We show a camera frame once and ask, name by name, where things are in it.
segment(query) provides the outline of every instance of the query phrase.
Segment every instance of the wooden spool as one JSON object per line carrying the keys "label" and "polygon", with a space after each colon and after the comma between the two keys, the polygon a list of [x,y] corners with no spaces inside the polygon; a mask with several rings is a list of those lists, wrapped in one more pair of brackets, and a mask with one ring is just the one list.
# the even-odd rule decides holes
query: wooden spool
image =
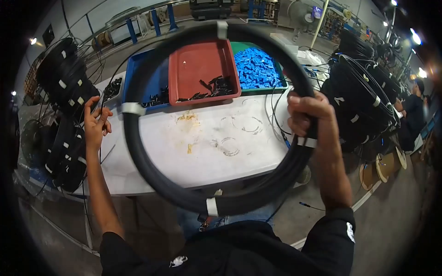
{"label": "wooden spool", "polygon": [[376,171],[376,166],[374,164],[368,164],[366,165],[364,169],[365,164],[362,164],[359,168],[359,180],[361,182],[362,187],[370,191],[371,188],[380,180],[379,175]]}
{"label": "wooden spool", "polygon": [[396,148],[395,151],[382,157],[376,156],[376,170],[382,182],[387,182],[390,175],[400,168],[407,169],[405,154]]}

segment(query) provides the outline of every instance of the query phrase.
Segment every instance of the floor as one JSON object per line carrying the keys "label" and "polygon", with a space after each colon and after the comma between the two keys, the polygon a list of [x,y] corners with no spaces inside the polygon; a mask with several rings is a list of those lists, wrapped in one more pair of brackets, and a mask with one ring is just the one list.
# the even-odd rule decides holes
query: floor
{"label": "floor", "polygon": [[[189,27],[193,24],[197,23],[189,21],[179,25]],[[282,33],[288,39],[291,39],[293,32],[290,29],[274,27],[262,27],[260,30],[266,33]],[[311,35],[301,34],[297,44],[309,45],[311,39]],[[145,43],[140,42],[135,47],[123,49],[107,58],[102,73],[103,79],[111,77],[115,71],[124,71],[126,64],[123,63],[118,70],[117,67],[130,53]],[[318,39],[315,44],[317,50],[329,53],[332,52],[333,46],[333,43],[324,39]],[[96,66],[98,64],[92,66],[88,73],[91,74]],[[358,179],[358,168],[363,162],[352,154],[345,155],[344,160],[356,202],[366,193],[361,189]],[[352,275],[389,275],[415,237],[421,219],[423,198],[426,196],[428,169],[422,163],[412,162],[409,156],[407,161],[406,170],[400,170],[387,183],[382,183],[355,212],[356,247]],[[299,204],[299,201],[302,201],[316,208],[324,207],[316,183],[316,175],[320,171],[315,169],[313,161],[309,166],[312,170],[310,182],[289,191],[288,199],[274,218],[276,235],[288,244],[306,237],[315,222],[324,215],[323,211]],[[41,202],[29,197],[26,192],[22,191],[19,194],[23,198],[23,217],[35,241],[60,275],[101,274],[99,257],[73,244],[29,206],[34,206],[75,240],[87,245],[85,202],[71,201],[63,197],[57,201]],[[175,208],[156,194],[114,197],[113,201],[125,228],[127,241],[140,254],[151,259],[168,260],[183,246],[184,239],[176,223]],[[93,250],[99,250],[101,235],[93,214],[88,214],[91,224],[89,241]]]}

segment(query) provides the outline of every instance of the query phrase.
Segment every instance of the person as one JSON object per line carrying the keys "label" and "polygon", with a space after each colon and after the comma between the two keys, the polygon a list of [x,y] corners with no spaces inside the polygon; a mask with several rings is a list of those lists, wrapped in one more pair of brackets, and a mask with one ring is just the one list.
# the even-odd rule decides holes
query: person
{"label": "person", "polygon": [[103,239],[99,253],[102,275],[349,275],[353,262],[355,221],[352,192],[345,174],[339,130],[333,107],[315,91],[315,97],[288,96],[288,125],[305,136],[308,115],[318,118],[314,158],[325,215],[310,230],[299,251],[273,233],[265,221],[245,220],[201,231],[189,237],[184,248],[169,261],[149,261],[138,256],[124,240],[124,230],[112,204],[101,170],[98,151],[103,136],[112,133],[104,107],[91,113],[85,104],[87,174],[90,201]]}
{"label": "person", "polygon": [[417,78],[412,87],[412,94],[403,102],[396,98],[396,103],[394,104],[396,110],[403,115],[400,119],[400,128],[397,134],[399,145],[404,151],[414,150],[414,141],[425,126],[422,100],[424,90],[423,81]]}

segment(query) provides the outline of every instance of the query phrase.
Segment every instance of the white pipe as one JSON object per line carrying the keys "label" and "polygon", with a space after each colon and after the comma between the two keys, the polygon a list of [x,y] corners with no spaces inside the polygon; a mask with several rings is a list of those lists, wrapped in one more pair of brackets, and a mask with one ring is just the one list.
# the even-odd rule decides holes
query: white pipe
{"label": "white pipe", "polygon": [[315,35],[313,36],[312,45],[310,46],[310,48],[313,48],[313,44],[315,44],[316,38],[318,37],[319,29],[321,28],[322,21],[324,20],[325,17],[325,12],[327,11],[327,6],[328,6],[328,0],[325,0],[324,10],[322,11],[321,18],[319,19],[319,24],[318,27],[316,28],[316,32]]}

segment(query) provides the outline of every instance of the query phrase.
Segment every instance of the blue metal frame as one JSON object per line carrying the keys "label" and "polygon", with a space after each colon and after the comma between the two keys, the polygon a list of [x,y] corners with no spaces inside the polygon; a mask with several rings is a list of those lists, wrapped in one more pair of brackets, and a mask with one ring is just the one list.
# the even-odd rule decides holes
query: blue metal frame
{"label": "blue metal frame", "polygon": [[129,29],[130,38],[132,39],[132,42],[136,44],[138,42],[137,35],[135,34],[135,30],[133,29],[132,20],[130,18],[126,19],[126,25]]}
{"label": "blue metal frame", "polygon": [[172,32],[178,30],[178,26],[175,23],[175,15],[173,14],[173,7],[171,4],[167,5],[167,12],[169,14],[169,22],[170,22],[169,31]]}
{"label": "blue metal frame", "polygon": [[161,35],[160,24],[158,23],[158,17],[156,15],[156,10],[152,9],[150,11],[150,13],[152,14],[152,21],[153,21],[153,25],[155,27],[156,36],[160,36]]}

